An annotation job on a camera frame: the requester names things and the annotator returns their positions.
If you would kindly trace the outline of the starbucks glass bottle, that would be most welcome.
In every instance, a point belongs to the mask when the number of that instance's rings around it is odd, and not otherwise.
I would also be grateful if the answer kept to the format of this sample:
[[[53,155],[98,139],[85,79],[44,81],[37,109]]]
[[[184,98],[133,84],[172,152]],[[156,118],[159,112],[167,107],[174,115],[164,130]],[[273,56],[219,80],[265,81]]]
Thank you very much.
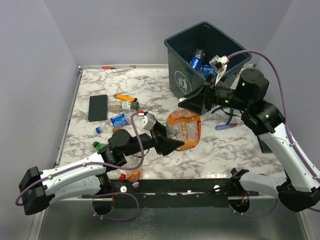
[[[116,100],[109,101],[107,104],[107,110],[111,112],[139,110],[139,108],[140,104],[138,101]]]

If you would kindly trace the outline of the green crushed bottle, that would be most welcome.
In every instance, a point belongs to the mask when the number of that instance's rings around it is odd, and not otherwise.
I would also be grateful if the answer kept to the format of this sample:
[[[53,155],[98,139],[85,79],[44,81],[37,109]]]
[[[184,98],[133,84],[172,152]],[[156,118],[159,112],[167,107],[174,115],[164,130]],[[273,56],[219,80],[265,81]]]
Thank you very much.
[[[106,146],[105,143],[100,143],[98,141],[95,141],[92,145],[97,152],[99,152],[101,149],[103,149]]]

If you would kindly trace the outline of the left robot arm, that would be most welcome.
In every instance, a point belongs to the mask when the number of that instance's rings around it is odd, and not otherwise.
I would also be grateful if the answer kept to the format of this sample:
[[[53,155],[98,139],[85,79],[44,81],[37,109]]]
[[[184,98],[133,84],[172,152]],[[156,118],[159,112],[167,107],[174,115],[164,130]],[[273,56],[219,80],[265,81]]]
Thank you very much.
[[[181,140],[170,139],[165,127],[156,123],[150,135],[131,134],[125,129],[116,130],[106,146],[79,161],[47,170],[29,168],[20,181],[15,205],[23,207],[25,215],[34,215],[50,204],[72,197],[114,198],[118,193],[107,176],[108,172],[138,169],[146,150],[154,148],[157,154],[167,156],[184,145]],[[126,166],[127,156],[141,154],[139,163]]]

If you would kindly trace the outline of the orange crushed bottle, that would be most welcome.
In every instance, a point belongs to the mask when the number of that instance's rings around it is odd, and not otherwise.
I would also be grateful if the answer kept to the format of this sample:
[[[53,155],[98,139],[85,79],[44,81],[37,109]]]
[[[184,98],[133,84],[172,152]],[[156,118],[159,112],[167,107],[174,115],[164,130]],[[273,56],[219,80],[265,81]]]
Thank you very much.
[[[195,148],[201,138],[202,122],[198,114],[187,109],[176,108],[166,119],[167,137],[184,142],[176,151]]]

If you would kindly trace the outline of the black box right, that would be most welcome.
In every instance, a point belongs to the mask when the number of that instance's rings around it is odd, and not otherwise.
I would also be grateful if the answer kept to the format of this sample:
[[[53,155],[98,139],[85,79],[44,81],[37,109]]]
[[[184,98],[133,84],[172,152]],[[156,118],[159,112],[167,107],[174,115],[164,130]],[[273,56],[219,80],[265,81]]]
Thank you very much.
[[[257,140],[259,143],[260,150],[263,154],[272,153],[272,150],[257,136]]]

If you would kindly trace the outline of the pepsi bottle by bin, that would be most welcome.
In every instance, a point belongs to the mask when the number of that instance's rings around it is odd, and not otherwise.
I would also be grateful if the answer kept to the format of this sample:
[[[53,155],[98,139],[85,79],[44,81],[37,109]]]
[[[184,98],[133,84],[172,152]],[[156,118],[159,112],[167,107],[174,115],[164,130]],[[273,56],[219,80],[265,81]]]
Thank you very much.
[[[196,71],[198,71],[201,68],[202,62],[205,58],[205,50],[202,48],[197,48],[193,55],[192,58],[190,60],[190,66],[195,69]]]

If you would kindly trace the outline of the orange label large bottle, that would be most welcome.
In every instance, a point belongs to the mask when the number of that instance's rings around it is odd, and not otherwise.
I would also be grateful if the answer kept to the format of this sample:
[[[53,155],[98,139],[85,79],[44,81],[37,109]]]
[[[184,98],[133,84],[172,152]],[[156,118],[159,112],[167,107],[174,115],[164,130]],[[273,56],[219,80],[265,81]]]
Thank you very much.
[[[140,163],[140,158],[135,156],[128,156],[126,158],[127,168],[134,168]],[[133,170],[126,170],[126,177],[129,182],[131,182],[133,188],[138,188],[140,186],[139,179],[141,177],[142,170],[138,167]]]

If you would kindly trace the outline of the clear bottle blue cap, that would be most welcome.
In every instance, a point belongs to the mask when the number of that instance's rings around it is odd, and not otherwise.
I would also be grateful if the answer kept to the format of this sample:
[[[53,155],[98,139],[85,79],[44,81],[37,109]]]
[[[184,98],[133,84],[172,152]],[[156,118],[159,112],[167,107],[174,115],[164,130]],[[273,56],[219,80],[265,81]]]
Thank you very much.
[[[100,126],[96,127],[95,128],[95,131],[98,133],[98,134],[101,134],[101,133],[111,133],[113,131],[113,124],[109,121],[105,121],[103,122]]]

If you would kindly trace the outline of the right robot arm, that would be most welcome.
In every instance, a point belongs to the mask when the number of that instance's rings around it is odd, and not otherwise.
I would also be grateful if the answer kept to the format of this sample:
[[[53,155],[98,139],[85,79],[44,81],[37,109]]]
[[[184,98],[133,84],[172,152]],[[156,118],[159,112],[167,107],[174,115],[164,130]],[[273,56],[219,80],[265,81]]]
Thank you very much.
[[[236,196],[246,191],[272,196],[289,210],[300,212],[320,201],[320,183],[311,172],[316,168],[308,158],[301,159],[303,151],[286,131],[285,117],[274,104],[264,100],[268,87],[269,81],[254,68],[240,73],[235,89],[215,86],[209,76],[201,87],[185,95],[178,106],[196,114],[211,110],[212,105],[240,111],[243,123],[270,148],[286,176],[232,170],[230,191]]]

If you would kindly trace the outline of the crushed blue label bottle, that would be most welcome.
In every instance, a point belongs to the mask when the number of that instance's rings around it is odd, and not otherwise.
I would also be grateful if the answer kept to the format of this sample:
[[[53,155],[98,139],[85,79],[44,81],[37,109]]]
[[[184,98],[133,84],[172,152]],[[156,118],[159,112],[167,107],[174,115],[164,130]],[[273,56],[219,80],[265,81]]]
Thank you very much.
[[[129,121],[124,113],[112,117],[110,121],[114,128],[121,128],[129,124]]]

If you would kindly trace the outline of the pocari sweat blue bottle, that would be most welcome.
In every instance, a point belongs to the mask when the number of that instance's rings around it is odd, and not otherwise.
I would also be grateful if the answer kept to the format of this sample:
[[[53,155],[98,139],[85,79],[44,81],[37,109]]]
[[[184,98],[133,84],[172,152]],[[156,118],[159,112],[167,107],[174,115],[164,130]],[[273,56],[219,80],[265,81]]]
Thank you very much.
[[[212,74],[212,77],[215,78],[217,76],[216,70],[209,64],[205,64],[200,67],[201,73],[205,78],[207,78],[210,74]]]

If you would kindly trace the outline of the blue screwdriver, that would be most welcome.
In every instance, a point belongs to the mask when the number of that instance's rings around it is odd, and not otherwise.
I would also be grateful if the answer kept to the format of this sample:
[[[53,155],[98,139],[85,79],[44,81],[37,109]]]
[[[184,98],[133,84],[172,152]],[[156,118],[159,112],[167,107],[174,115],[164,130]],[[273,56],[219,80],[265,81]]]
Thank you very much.
[[[215,127],[215,129],[217,131],[220,131],[220,130],[225,130],[225,129],[236,127],[237,125],[238,125],[237,123],[226,123],[226,124],[217,125]]]

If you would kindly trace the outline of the small orange bottle left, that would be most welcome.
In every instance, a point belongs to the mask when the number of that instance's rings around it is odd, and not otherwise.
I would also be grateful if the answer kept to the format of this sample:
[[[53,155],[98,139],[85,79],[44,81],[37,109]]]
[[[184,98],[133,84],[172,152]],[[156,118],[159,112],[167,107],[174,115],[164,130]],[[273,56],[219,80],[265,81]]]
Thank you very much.
[[[112,129],[112,132],[115,133],[117,130],[120,130],[120,129],[121,129],[121,127],[114,127],[114,128]]]

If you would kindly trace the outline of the red label bottle front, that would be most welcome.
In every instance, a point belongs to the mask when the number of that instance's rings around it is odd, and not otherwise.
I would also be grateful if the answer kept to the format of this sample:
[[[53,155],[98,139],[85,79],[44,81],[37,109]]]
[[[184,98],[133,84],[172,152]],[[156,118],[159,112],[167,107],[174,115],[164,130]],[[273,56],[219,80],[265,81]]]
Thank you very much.
[[[121,169],[112,170],[106,173],[110,180],[119,180],[121,182],[125,181],[127,176],[126,172]]]

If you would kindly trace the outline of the black mounting rail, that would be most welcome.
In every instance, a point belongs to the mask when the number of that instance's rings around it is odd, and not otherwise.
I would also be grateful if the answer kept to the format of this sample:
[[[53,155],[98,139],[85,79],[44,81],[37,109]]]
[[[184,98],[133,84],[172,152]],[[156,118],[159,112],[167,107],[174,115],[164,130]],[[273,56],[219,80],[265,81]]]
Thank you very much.
[[[241,199],[246,191],[229,178],[142,179],[134,188],[129,181],[111,181],[112,189],[122,186],[134,195],[140,208],[227,208],[228,199]]]

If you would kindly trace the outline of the blue handled pliers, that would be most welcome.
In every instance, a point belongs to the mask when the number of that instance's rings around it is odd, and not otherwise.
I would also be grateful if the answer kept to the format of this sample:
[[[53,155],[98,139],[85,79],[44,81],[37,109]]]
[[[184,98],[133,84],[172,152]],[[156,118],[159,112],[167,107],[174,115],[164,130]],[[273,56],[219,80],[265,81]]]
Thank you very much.
[[[226,115],[229,116],[228,121],[226,122],[226,124],[230,124],[231,121],[232,121],[232,119],[233,119],[233,117],[235,117],[236,115],[234,114],[234,109],[233,109],[233,108],[231,108],[231,109],[229,110],[229,112],[227,112],[227,111],[225,110],[225,108],[226,108],[226,107],[219,106],[219,107],[215,108],[214,110],[212,110],[212,111],[211,111],[211,114],[214,114],[214,113],[216,113],[216,112],[218,112],[218,111],[224,112]]]

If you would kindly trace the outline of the red marker pen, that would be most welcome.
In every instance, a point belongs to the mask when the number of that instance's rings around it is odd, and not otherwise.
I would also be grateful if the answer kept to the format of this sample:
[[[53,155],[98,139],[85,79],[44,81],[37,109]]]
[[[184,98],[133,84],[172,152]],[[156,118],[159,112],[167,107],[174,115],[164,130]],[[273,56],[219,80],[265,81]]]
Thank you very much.
[[[115,70],[115,69],[117,69],[116,67],[112,67],[112,66],[102,66],[101,67],[103,70]]]

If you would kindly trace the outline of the black rectangular block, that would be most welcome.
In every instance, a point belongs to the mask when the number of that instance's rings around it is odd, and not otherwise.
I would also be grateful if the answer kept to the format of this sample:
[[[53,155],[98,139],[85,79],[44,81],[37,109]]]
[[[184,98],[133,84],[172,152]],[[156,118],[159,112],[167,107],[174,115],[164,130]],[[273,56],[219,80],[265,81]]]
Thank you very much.
[[[88,121],[105,121],[108,118],[108,96],[92,95],[89,97]]]

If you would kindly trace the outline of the dark green plastic bin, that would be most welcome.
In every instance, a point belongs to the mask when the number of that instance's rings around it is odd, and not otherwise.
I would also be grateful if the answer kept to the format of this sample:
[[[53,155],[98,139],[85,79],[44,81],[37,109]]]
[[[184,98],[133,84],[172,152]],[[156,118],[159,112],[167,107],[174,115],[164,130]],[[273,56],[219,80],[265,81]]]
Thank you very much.
[[[227,57],[244,49],[237,41],[207,21],[202,21],[165,39],[164,45],[167,47],[168,54],[169,88],[177,98],[182,98],[205,84],[204,75],[190,65],[196,49],[204,49],[203,64],[205,65],[209,64],[214,56]],[[243,53],[231,58],[226,72],[217,84],[213,105],[240,111],[247,108],[246,101],[236,96],[231,85],[251,58],[251,53]]]

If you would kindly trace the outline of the orange utility knife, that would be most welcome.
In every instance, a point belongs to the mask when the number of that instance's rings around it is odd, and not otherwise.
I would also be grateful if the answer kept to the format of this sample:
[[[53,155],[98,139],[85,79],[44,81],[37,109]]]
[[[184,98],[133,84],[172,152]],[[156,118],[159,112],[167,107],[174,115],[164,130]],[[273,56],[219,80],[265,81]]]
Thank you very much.
[[[121,101],[136,102],[138,100],[136,97],[130,97],[124,94],[115,94],[114,97]]]

